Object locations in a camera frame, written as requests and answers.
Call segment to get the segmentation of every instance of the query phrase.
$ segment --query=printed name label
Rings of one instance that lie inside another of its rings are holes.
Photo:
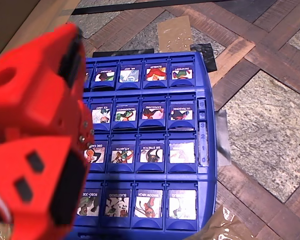
[[[151,150],[151,149],[161,149],[161,146],[144,146],[143,150]]]
[[[97,197],[98,193],[96,193],[96,192],[84,192],[83,196],[84,197]]]
[[[146,109],[162,109],[162,106],[146,106]]]
[[[151,69],[160,69],[160,68],[162,68],[162,65],[158,65],[158,66],[151,66],[150,68],[151,68]]]
[[[154,193],[138,193],[138,197],[149,197],[149,198],[160,198],[159,194],[154,194]]]
[[[109,194],[109,198],[126,198],[127,194],[126,193],[113,193]]]
[[[135,107],[129,107],[129,108],[118,108],[117,111],[134,111],[136,110]]]
[[[174,111],[191,110],[191,107],[173,107],[172,110],[174,110]]]
[[[182,71],[182,70],[189,70],[189,67],[177,67],[175,70],[176,71]]]

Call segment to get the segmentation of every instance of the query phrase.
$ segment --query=blue game board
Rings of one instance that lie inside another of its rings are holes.
[[[181,240],[215,209],[212,90],[198,52],[86,59],[95,142],[66,239]]]

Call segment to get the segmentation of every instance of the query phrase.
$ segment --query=game piece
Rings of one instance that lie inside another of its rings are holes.
[[[134,160],[134,146],[131,144],[112,145],[112,164],[132,164]]]
[[[164,119],[165,103],[144,103],[142,106],[142,119]]]
[[[127,218],[129,216],[129,200],[131,190],[111,189],[106,193],[104,215],[108,217]]]
[[[196,162],[194,140],[170,140],[169,148],[171,164],[193,164]]]
[[[102,164],[105,161],[107,142],[97,142],[84,151],[84,157],[91,164]]]
[[[134,215],[139,218],[161,218],[162,190],[139,189]]]
[[[167,80],[167,64],[147,65],[145,80],[149,82]]]
[[[139,82],[141,65],[122,66],[120,71],[120,83]]]
[[[96,69],[95,82],[110,82],[115,80],[115,67],[98,67]]]
[[[141,163],[162,163],[164,160],[163,143],[144,143],[140,145],[140,162]]]
[[[133,122],[137,117],[137,105],[121,104],[116,106],[115,121],[116,122]]]
[[[169,218],[196,220],[196,190],[169,190]]]
[[[95,104],[92,109],[93,124],[109,124],[111,120],[111,103]]]
[[[192,66],[176,66],[172,68],[172,80],[192,79]]]
[[[170,120],[192,120],[193,119],[193,111],[194,105],[189,103],[178,104],[174,103],[171,104],[171,113],[170,113]]]
[[[77,214],[79,216],[99,216],[101,189],[85,189],[79,201]]]

